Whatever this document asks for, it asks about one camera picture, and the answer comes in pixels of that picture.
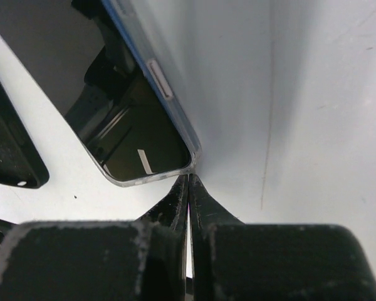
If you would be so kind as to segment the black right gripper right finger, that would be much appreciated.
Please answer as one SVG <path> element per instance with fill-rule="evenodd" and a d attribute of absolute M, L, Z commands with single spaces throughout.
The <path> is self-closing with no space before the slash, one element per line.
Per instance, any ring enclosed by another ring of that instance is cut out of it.
<path fill-rule="evenodd" d="M 248 224 L 189 177 L 195 300 L 376 300 L 363 248 L 337 224 Z"/>

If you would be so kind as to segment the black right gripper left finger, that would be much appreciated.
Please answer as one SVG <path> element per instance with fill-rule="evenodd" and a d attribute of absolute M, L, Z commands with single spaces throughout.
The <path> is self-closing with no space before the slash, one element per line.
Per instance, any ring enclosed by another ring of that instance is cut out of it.
<path fill-rule="evenodd" d="M 134 221 L 34 221 L 0 248 L 0 300 L 184 300 L 188 176 Z"/>

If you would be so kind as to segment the black silicone phone case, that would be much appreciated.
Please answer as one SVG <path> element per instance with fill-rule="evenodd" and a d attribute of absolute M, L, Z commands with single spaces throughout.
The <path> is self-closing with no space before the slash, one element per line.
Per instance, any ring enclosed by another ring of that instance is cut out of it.
<path fill-rule="evenodd" d="M 0 82 L 0 184 L 38 189 L 50 174 Z"/>

